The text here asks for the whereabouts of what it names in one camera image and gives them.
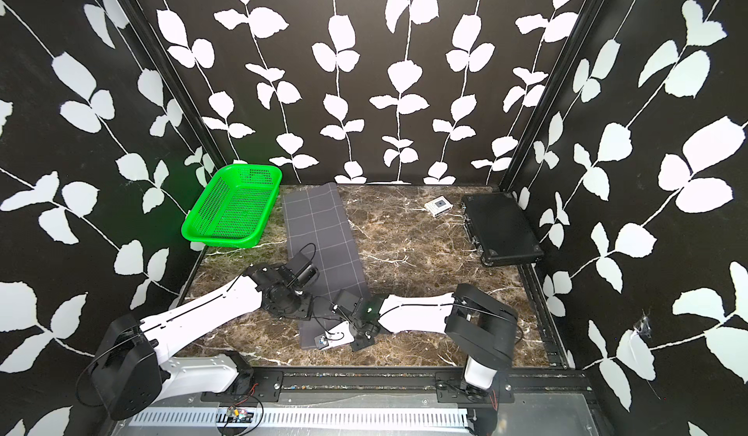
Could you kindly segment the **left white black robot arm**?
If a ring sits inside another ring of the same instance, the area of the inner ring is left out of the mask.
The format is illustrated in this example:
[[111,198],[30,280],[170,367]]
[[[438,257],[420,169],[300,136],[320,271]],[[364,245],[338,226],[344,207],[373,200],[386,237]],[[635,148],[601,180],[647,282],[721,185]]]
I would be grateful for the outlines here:
[[309,283],[319,277],[312,259],[298,253],[285,264],[251,265],[226,285],[163,313],[126,314],[106,330],[86,370],[111,420],[126,420],[175,396],[212,393],[239,398],[255,384],[249,362],[236,350],[212,357],[180,358],[198,338],[231,320],[264,309],[282,318],[308,320]]

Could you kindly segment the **small white tag card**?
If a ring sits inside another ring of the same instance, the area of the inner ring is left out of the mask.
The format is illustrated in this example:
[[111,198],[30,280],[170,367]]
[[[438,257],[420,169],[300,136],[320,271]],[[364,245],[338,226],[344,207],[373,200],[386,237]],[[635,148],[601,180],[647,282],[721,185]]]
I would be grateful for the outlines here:
[[444,213],[449,212],[453,208],[453,204],[444,196],[435,198],[425,203],[426,210],[436,218]]

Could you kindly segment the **grey grid pillowcase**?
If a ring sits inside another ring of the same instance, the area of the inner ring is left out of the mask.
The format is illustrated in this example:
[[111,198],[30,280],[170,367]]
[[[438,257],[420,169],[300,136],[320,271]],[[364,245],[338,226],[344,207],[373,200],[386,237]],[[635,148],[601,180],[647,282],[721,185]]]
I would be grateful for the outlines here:
[[288,256],[302,251],[314,256],[317,280],[306,287],[314,297],[315,317],[299,324],[301,348],[314,348],[315,338],[338,323],[330,309],[338,293],[348,291],[362,299],[371,297],[358,245],[339,194],[328,183],[291,192],[282,198]]

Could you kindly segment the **black flat case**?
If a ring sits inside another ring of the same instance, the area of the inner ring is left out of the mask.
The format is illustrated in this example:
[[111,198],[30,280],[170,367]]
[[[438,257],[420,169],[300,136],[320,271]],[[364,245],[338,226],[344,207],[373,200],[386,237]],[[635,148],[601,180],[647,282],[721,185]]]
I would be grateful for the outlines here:
[[461,206],[467,237],[482,266],[527,265],[543,258],[543,249],[511,194],[467,194]]

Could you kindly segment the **green plastic basket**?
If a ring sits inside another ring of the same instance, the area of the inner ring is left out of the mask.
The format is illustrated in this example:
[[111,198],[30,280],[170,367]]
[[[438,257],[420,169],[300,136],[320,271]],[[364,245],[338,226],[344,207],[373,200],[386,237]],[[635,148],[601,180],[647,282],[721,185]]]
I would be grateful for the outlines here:
[[235,163],[219,169],[185,218],[182,236],[211,247],[255,247],[281,182],[282,171],[274,165]]

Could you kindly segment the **small circuit board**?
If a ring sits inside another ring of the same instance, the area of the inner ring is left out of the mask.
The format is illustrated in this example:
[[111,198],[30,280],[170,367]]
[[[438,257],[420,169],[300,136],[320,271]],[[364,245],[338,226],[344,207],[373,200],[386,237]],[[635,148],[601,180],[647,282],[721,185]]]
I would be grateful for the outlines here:
[[223,417],[222,424],[228,426],[250,425],[254,421],[254,412],[251,409],[228,409]]

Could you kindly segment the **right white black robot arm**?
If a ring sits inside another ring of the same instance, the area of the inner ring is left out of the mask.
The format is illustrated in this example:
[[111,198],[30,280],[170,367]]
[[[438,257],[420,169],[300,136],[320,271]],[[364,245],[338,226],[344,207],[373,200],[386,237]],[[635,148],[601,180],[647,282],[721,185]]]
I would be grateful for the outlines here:
[[342,322],[317,336],[320,350],[348,344],[358,351],[380,334],[423,332],[444,335],[467,354],[463,381],[469,387],[487,391],[500,371],[512,367],[518,313],[471,284],[421,298],[378,295],[364,301],[342,292],[331,311]]

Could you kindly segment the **white perforated strip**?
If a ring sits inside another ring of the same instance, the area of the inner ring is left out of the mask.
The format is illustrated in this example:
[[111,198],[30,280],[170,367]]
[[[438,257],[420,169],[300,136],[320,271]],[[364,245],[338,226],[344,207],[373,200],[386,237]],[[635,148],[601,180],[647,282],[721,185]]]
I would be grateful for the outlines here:
[[267,408],[254,412],[250,425],[222,424],[224,408],[162,407],[130,418],[130,427],[206,427],[213,429],[315,428],[462,431],[468,428],[465,409]]

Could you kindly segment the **black front mounting rail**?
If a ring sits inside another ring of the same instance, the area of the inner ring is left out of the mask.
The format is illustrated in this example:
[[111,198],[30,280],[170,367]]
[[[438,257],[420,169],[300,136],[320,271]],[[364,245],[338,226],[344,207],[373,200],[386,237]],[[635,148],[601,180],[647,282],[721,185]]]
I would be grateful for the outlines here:
[[[467,403],[464,370],[457,367],[256,367],[255,394],[278,402],[283,393],[427,393],[439,402]],[[589,379],[579,371],[558,368],[513,368],[500,371],[479,404],[492,398],[512,403],[522,394],[580,395],[594,403]]]

